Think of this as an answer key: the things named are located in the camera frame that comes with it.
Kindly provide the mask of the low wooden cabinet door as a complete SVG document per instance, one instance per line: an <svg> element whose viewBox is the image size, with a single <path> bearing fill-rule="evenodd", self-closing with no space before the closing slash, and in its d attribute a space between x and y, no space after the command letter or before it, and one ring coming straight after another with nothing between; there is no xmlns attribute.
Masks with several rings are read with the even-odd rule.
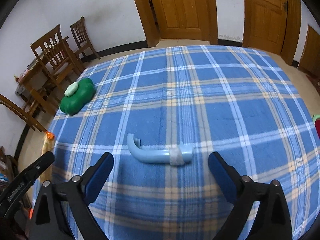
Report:
<svg viewBox="0 0 320 240"><path fill-rule="evenodd" d="M319 78L319 46L320 35L309 25L298 69L317 78Z"/></svg>

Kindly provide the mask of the left wooden door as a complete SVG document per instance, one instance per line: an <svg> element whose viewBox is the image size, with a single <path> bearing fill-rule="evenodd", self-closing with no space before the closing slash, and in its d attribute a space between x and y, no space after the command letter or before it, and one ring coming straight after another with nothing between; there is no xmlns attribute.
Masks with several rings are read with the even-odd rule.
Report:
<svg viewBox="0 0 320 240"><path fill-rule="evenodd" d="M209 40L207 0L152 0L162 38Z"/></svg>

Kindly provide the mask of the light blue curved pipe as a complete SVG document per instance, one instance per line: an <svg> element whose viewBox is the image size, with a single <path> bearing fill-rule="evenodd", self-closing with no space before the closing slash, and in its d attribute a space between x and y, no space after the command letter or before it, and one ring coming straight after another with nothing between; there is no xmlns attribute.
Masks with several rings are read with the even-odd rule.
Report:
<svg viewBox="0 0 320 240"><path fill-rule="evenodd" d="M133 134L127 135L127 147L133 157L146 164L170 164L171 166L184 166L193 158L192 145L180 145L162 150L144 150L141 140Z"/></svg>

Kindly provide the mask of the wooden dining table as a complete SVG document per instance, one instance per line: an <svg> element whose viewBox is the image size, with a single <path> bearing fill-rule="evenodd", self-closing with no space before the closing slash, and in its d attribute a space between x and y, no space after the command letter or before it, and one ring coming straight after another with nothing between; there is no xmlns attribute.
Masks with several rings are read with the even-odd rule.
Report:
<svg viewBox="0 0 320 240"><path fill-rule="evenodd" d="M51 97L54 96L55 89L61 93L63 93L63 90L57 88L56 85L50 81L49 76L42 70L36 57L35 59L35 65L20 79L19 83L30 93L30 96L39 107L42 107L45 112L55 115L59 107L59 100L56 97L51 99Z"/></svg>

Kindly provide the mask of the green flower-shaped container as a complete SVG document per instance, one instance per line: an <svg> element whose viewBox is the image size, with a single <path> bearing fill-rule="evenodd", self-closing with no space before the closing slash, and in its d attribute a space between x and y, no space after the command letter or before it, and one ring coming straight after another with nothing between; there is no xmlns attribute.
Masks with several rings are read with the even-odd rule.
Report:
<svg viewBox="0 0 320 240"><path fill-rule="evenodd" d="M84 78L75 81L65 90L65 96L60 103L60 110L68 115L79 113L84 105L93 99L95 92L96 89L91 79Z"/></svg>

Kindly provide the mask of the wooden chair left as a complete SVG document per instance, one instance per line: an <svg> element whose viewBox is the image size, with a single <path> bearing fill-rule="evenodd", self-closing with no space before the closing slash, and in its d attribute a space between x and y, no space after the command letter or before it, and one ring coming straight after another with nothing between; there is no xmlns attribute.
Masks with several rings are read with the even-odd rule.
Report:
<svg viewBox="0 0 320 240"><path fill-rule="evenodd" d="M43 133L47 132L47 129L42 126L35 118L33 118L25 110L18 107L15 103L4 97L2 94L0 95L0 100L1 105L4 105L5 107L7 107L7 109L11 110L12 113L16 114L20 119L22 119L31 129L37 129Z"/></svg>

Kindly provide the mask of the wooden chair near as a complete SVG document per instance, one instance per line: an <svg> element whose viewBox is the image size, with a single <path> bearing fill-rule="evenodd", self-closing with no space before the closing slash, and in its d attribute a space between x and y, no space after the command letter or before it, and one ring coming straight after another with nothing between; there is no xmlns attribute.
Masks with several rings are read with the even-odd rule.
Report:
<svg viewBox="0 0 320 240"><path fill-rule="evenodd" d="M57 88L63 90L62 83L74 72L80 75L85 69L61 35L60 25L56 25L30 45L42 70Z"/></svg>

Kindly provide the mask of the red basin green rim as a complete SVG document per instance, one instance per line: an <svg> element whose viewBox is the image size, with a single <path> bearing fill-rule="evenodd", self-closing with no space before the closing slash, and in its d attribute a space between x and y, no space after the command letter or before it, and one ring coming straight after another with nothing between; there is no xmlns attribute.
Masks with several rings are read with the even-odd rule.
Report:
<svg viewBox="0 0 320 240"><path fill-rule="evenodd" d="M320 137L320 115L316 114L312 116L312 121L315 125L318 136Z"/></svg>

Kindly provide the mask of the wooden chair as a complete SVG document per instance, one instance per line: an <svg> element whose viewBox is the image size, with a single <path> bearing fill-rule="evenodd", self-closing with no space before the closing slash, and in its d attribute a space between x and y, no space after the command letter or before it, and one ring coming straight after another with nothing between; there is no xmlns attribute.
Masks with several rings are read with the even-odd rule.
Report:
<svg viewBox="0 0 320 240"><path fill-rule="evenodd" d="M56 25L30 45L42 70L57 88L63 90L62 83L74 72L80 75L85 69L61 35L60 25Z"/></svg>
<svg viewBox="0 0 320 240"><path fill-rule="evenodd" d="M35 118L33 118L25 110L18 107L15 103L4 97L2 94L0 95L0 100L1 105L4 105L5 107L7 107L7 109L11 110L12 113L16 114L20 119L22 119L31 129L37 129L43 133L47 132L47 129L42 126Z"/></svg>
<svg viewBox="0 0 320 240"><path fill-rule="evenodd" d="M79 58L80 54L83 55L84 59L88 59L88 56L85 54L85 50L90 49L96 58L101 59L95 48L93 47L92 42L89 39L89 36L85 27L85 18L81 16L78 21L70 25L71 33L75 40L76 45L78 46L75 55Z"/></svg>

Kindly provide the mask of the wooden chair far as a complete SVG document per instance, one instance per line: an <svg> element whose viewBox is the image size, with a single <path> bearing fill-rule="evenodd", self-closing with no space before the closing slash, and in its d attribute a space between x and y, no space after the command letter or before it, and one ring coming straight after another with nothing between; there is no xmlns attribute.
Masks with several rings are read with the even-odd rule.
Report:
<svg viewBox="0 0 320 240"><path fill-rule="evenodd" d="M89 36L85 27L85 18L81 16L78 21L70 25L71 33L75 40L76 45L78 46L75 55L79 58L80 54L83 55L84 59L88 59L88 56L85 54L85 50L90 49L96 58L101 59L95 48L93 47L92 42L89 39Z"/></svg>

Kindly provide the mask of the right wooden door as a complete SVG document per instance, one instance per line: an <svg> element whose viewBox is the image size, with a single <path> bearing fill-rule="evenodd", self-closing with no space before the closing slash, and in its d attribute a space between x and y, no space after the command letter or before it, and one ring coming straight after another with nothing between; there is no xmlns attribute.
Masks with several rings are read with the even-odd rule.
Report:
<svg viewBox="0 0 320 240"><path fill-rule="evenodd" d="M286 28L286 0L251 0L249 47L280 54Z"/></svg>

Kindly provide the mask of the blue plaid tablecloth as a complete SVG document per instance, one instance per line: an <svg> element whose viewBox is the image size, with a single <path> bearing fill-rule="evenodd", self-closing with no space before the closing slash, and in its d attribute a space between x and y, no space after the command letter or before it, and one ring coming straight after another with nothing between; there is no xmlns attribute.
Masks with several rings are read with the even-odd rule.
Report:
<svg viewBox="0 0 320 240"><path fill-rule="evenodd" d="M58 111L53 183L83 174L105 152L113 170L93 216L109 239L212 239L229 215L208 168L216 151L254 181L280 181L293 238L319 214L319 136L298 90L265 52L225 46L143 51L87 68L96 94L74 116ZM184 166L141 163L144 150L192 145Z"/></svg>

